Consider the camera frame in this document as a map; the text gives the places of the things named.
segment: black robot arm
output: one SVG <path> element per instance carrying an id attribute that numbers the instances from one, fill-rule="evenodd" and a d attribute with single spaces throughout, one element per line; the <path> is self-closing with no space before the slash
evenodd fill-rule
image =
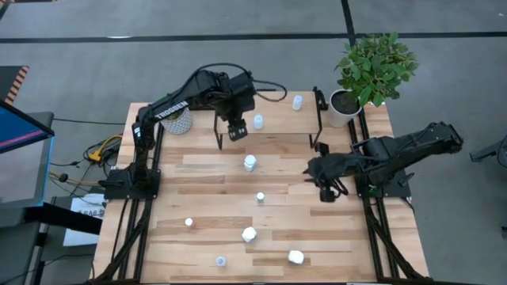
<path id="1" fill-rule="evenodd" d="M 359 142 L 351 146 L 349 154 L 330 154 L 329 147 L 320 143 L 315 151 L 321 154 L 308 162 L 308 173 L 320 187 L 322 202 L 334 202 L 340 195 L 349 192 L 340 182 L 340 177 L 362 174 L 368 184 L 382 188 L 391 182 L 395 174 L 432 154 L 454 154 L 461 150 L 463 140 L 452 125 L 431 123 L 422 131 L 399 138 L 383 136 Z M 405 184 L 411 176 L 402 177 L 399 184 Z"/>
<path id="2" fill-rule="evenodd" d="M 100 182 L 106 188 L 106 199 L 146 200 L 157 196 L 160 171 L 147 168 L 148 154 L 155 145 L 154 126 L 175 112 L 189 106 L 211 107 L 229 123 L 231 140 L 248 134 L 242 114 L 255 109 L 254 95 L 257 94 L 251 73 L 240 67 L 242 73 L 229 78 L 226 73 L 204 69 L 209 66 L 195 71 L 180 89 L 139 110 L 132 125 L 134 161 L 126 169 L 112 170 L 107 180 Z"/>

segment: white pot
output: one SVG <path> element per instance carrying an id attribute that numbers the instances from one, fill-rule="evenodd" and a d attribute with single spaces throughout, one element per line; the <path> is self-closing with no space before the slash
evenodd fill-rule
<path id="1" fill-rule="evenodd" d="M 353 114 L 342 114 L 337 109 L 335 109 L 333 107 L 333 105 L 331 104 L 331 99 L 333 98 L 334 95 L 336 95 L 337 93 L 339 93 L 341 91 L 352 91 L 352 90 L 338 89 L 331 94 L 330 103 L 329 103 L 330 107 L 328 108 L 327 114 L 328 114 L 328 121 L 330 122 L 331 126 L 333 126 L 333 127 L 344 127 L 355 115 L 359 114 L 359 112 L 361 112 L 361 110 L 363 109 L 362 107 L 359 107 L 357 112 L 355 112 Z"/>
<path id="2" fill-rule="evenodd" d="M 192 114 L 188 108 L 175 120 L 161 120 L 160 123 L 164 129 L 171 134 L 181 135 L 186 133 L 192 127 Z"/>

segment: monitor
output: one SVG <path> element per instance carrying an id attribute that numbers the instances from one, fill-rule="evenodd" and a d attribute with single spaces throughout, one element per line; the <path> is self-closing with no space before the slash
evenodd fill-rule
<path id="1" fill-rule="evenodd" d="M 31 116 L 0 101 L 0 154 L 50 138 L 55 132 Z"/>

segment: white basket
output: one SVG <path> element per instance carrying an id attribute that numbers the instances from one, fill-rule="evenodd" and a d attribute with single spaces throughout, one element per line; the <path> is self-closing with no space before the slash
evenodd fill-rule
<path id="1" fill-rule="evenodd" d="M 182 135 L 190 130 L 192 127 L 192 114 L 188 108 L 185 108 L 183 113 L 175 120 L 162 120 L 162 126 L 170 134 Z"/>

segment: wooden tabletop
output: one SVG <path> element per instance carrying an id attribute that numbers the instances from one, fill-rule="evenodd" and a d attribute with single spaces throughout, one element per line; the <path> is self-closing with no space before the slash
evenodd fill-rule
<path id="1" fill-rule="evenodd" d="M 277 99 L 284 95 L 281 91 L 259 92 L 261 95 Z M 303 104 L 300 110 L 292 109 L 295 95 L 301 95 Z M 253 97 L 255 109 L 243 113 L 246 129 L 249 134 L 316 134 L 318 132 L 317 102 L 311 91 L 288 92 L 287 97 L 280 102 L 270 102 L 259 96 Z M 254 116 L 262 114 L 263 128 L 254 128 Z M 227 134 L 228 122 L 218 119 L 216 130 L 219 134 Z"/>
<path id="2" fill-rule="evenodd" d="M 130 107 L 119 167 L 132 161 L 131 123 L 144 105 Z M 367 106 L 365 112 L 371 137 L 392 135 L 385 107 Z M 220 151 L 212 130 L 213 116 L 211 111 L 195 111 L 189 133 L 165 134 L 163 138 L 159 166 L 163 178 L 151 213 L 141 282 L 375 280 L 363 206 L 353 179 L 343 179 L 349 196 L 336 203 L 321 203 L 318 189 L 304 183 L 306 176 L 301 174 L 314 156 L 306 136 L 256 134 L 237 142 L 224 139 Z M 320 141 L 330 144 L 332 152 L 349 152 L 348 128 L 332 128 L 326 122 L 326 112 L 322 112 L 322 122 Z M 359 127 L 357 132 L 361 140 Z M 242 166 L 247 154 L 257 157 L 252 173 Z M 256 192 L 266 194 L 262 205 L 255 199 Z M 416 270 L 427 275 L 413 212 L 400 199 L 384 201 L 394 243 Z M 94 258 L 97 274 L 111 259 L 123 203 L 112 201 L 106 208 Z M 128 212 L 119 245 L 124 242 Z M 196 227 L 186 228 L 185 218 L 193 218 Z M 253 226 L 258 236 L 247 244 L 241 233 L 248 226 Z M 384 275 L 388 276 L 380 241 L 379 247 Z M 303 252 L 303 265 L 288 263 L 292 249 Z M 127 277 L 133 276 L 137 245 L 131 253 Z M 225 268 L 215 266 L 220 256 L 227 258 Z"/>

